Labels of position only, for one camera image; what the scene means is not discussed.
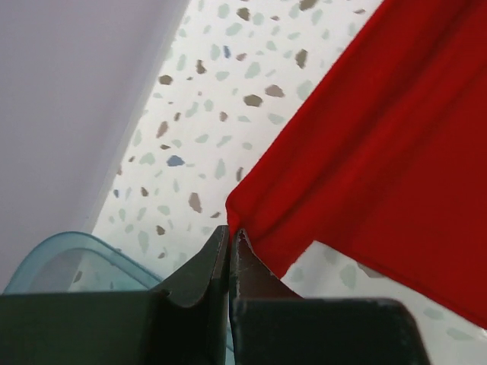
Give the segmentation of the red t-shirt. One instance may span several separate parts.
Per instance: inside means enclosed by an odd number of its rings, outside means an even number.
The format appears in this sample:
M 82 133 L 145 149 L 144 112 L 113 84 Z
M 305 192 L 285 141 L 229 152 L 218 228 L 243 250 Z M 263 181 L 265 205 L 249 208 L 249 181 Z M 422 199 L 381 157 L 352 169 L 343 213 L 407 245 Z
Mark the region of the red t-shirt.
M 314 241 L 486 325 L 486 3 L 385 1 L 226 201 L 279 277 Z

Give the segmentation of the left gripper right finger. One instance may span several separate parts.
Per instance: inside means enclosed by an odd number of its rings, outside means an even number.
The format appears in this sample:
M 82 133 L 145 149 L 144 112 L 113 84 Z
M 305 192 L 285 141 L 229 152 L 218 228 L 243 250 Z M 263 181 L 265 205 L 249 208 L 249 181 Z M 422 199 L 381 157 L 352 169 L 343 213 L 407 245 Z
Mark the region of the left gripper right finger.
M 305 299 L 256 256 L 245 230 L 231 246 L 230 321 L 237 364 L 428 364 L 419 329 L 386 298 Z

